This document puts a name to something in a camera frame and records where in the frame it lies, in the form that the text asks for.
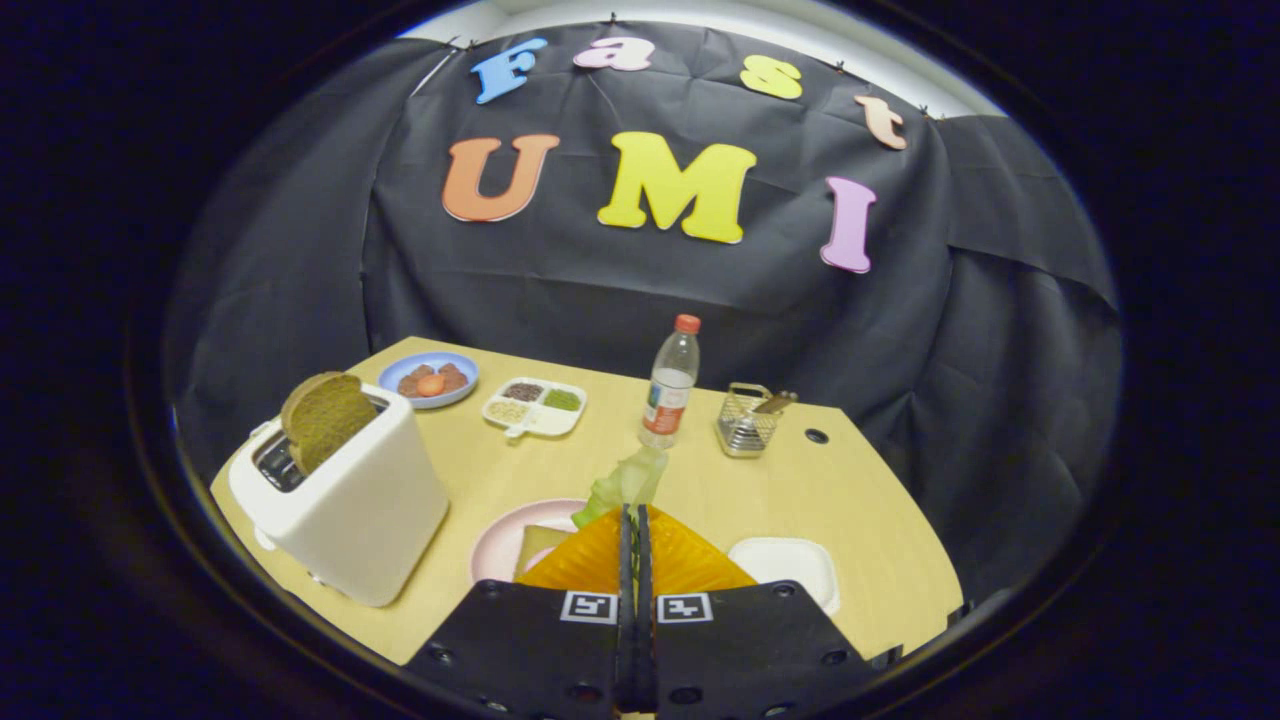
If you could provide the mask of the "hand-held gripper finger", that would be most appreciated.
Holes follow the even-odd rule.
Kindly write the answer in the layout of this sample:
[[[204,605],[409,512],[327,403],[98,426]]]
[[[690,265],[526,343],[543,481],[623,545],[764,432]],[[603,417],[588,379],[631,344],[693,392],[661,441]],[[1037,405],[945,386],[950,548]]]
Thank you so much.
[[[637,510],[637,693],[659,719],[805,719],[884,670],[794,577],[756,582],[686,525]]]
[[[406,671],[489,719],[617,719],[637,707],[634,521],[614,533],[620,589],[476,582]]]

